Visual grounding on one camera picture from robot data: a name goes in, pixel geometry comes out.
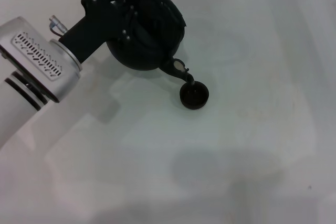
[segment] white table surface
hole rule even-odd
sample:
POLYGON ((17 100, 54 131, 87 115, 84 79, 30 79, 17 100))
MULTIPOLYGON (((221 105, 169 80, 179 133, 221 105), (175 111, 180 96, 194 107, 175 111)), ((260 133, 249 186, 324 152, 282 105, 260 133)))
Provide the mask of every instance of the white table surface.
MULTIPOLYGON (((324 0, 172 0, 176 54, 210 91, 130 70, 103 45, 60 104, 0 151, 0 223, 283 224, 336 219, 336 68, 324 0)), ((0 0, 47 39, 80 0, 0 0)))

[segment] cable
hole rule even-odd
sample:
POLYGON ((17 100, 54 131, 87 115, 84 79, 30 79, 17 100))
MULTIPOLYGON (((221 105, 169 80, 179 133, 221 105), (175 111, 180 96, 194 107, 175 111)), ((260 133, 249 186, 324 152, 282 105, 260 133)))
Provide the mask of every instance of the cable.
POLYGON ((55 34, 55 35, 57 35, 57 36, 59 36, 59 37, 62 37, 61 34, 55 32, 51 27, 50 27, 49 29, 50 29, 50 31, 51 31, 53 34, 55 34))

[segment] black teapot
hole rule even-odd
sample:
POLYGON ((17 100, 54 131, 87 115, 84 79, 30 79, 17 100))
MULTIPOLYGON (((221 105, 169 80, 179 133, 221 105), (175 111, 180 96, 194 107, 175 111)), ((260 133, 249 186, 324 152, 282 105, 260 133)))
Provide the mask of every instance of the black teapot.
POLYGON ((104 42, 123 65, 135 70, 163 72, 186 82, 180 90, 183 105, 199 109, 208 89, 194 81, 184 62, 173 58, 186 23, 171 0, 81 0, 85 17, 59 41, 84 62, 104 42))

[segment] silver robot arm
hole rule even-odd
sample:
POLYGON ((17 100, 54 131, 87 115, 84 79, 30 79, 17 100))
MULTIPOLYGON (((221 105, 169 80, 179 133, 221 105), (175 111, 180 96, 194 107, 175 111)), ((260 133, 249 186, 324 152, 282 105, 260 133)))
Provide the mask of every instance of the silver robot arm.
POLYGON ((0 83, 1 148, 49 100, 60 102, 82 67, 65 46, 47 42, 22 17, 0 26, 0 53, 16 68, 0 83))

